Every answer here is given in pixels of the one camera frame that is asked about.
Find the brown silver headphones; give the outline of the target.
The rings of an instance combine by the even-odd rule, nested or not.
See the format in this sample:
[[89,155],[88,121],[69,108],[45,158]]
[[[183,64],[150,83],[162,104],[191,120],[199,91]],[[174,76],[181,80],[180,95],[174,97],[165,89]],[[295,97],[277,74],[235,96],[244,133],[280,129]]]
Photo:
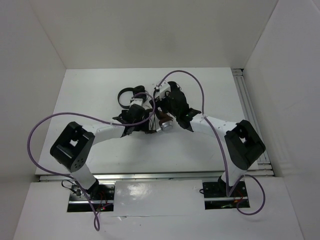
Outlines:
[[148,109],[151,117],[148,122],[146,134],[156,134],[160,132],[168,132],[173,128],[173,118],[163,111],[156,109],[154,114],[151,114],[151,109]]

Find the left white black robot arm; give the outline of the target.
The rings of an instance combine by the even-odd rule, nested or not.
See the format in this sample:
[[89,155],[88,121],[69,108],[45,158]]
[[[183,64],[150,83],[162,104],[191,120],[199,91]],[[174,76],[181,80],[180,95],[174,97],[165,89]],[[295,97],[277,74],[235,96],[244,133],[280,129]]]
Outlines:
[[81,194],[88,200],[96,200],[108,193],[106,187],[91,173],[86,164],[92,146],[111,139],[120,139],[133,132],[149,130],[149,121],[132,126],[147,119],[152,109],[133,104],[113,117],[112,124],[95,124],[87,128],[75,121],[70,122],[50,149],[50,155],[63,165],[70,175],[81,185]]

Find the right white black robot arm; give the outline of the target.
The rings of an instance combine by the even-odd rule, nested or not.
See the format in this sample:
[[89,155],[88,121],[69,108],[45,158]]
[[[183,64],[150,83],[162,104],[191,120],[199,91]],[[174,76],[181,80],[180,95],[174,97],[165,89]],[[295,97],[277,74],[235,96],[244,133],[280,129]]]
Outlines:
[[172,115],[181,128],[217,139],[225,167],[219,177],[218,190],[229,197],[240,178],[266,150],[252,124],[247,120],[230,122],[206,116],[189,107],[185,94],[179,89],[155,89],[154,98],[157,107]]

